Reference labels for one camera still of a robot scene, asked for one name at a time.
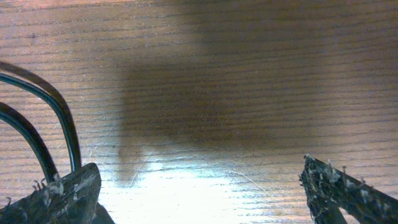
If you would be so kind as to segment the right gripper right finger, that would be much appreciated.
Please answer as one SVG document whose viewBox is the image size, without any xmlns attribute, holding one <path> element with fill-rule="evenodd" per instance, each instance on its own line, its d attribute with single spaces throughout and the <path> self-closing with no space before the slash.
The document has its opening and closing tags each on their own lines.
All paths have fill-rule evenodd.
<svg viewBox="0 0 398 224">
<path fill-rule="evenodd" d="M 314 223 L 346 223 L 341 209 L 359 223 L 397 223 L 397 199 L 310 155 L 299 175 Z"/>
</svg>

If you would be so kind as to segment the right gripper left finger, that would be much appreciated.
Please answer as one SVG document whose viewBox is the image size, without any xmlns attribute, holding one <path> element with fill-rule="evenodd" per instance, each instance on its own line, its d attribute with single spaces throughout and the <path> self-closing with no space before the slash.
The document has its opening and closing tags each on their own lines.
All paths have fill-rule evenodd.
<svg viewBox="0 0 398 224">
<path fill-rule="evenodd" d="M 37 183 L 32 194 L 1 209 L 1 223 L 113 223 L 98 203 L 101 176 L 94 163 L 47 185 Z"/>
</svg>

